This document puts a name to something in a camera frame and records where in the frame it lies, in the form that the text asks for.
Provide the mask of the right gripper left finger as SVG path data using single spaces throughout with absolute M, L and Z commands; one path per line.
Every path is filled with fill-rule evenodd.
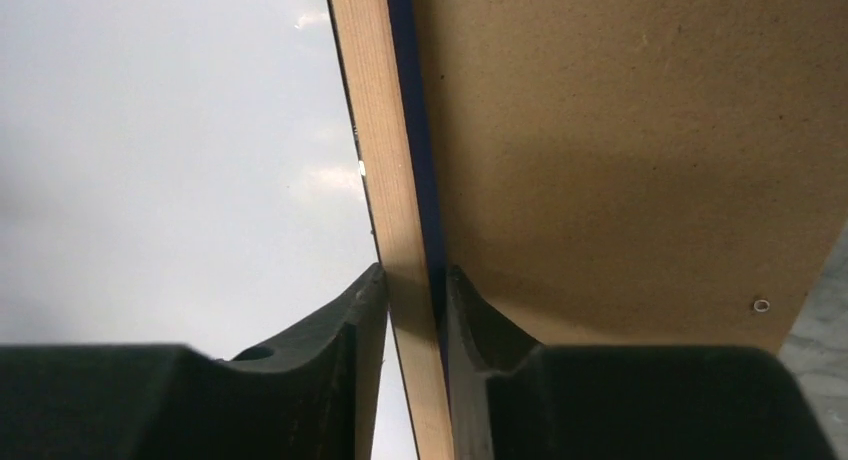
M 382 266 L 230 360 L 184 345 L 7 345 L 5 459 L 366 459 L 388 290 Z

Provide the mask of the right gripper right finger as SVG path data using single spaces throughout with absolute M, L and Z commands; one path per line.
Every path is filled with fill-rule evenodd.
M 832 459 L 797 382 L 736 346 L 546 345 L 446 278 L 459 459 Z

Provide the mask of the brown cardboard backing board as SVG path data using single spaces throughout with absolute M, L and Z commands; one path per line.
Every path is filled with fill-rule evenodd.
M 847 217 L 847 0 L 413 0 L 448 258 L 553 344 L 782 345 Z

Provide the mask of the brown wooden picture frame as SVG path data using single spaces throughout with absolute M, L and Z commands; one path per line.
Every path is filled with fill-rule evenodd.
M 421 459 L 452 459 L 451 417 L 388 0 L 329 2 L 377 250 L 387 274 L 416 450 Z

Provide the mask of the glossy photo white borders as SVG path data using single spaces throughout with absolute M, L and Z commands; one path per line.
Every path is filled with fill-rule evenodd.
M 378 259 L 329 0 L 1 0 L 1 342 L 231 359 Z

